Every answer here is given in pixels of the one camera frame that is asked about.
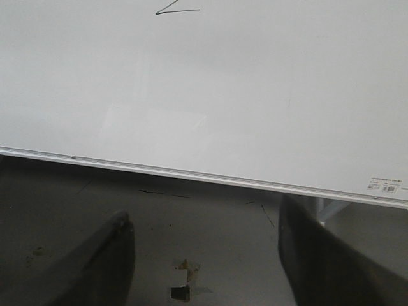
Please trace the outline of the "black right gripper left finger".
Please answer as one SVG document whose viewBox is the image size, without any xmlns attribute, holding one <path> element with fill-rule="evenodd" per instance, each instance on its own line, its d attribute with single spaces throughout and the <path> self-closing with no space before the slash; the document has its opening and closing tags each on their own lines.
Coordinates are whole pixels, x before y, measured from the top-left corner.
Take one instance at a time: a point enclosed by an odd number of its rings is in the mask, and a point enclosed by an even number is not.
<svg viewBox="0 0 408 306">
<path fill-rule="evenodd" d="M 17 291 L 18 305 L 125 305 L 135 270 L 135 233 L 127 212 Z"/>
</svg>

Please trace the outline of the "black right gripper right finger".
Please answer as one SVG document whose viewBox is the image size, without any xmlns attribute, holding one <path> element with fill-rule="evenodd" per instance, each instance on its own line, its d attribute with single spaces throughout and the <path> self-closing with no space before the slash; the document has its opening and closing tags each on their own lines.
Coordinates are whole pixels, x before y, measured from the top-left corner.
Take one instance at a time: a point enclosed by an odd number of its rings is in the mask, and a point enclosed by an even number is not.
<svg viewBox="0 0 408 306">
<path fill-rule="evenodd" d="M 283 196 L 279 257 L 297 305 L 407 305 L 407 279 L 336 237 Z"/>
</svg>

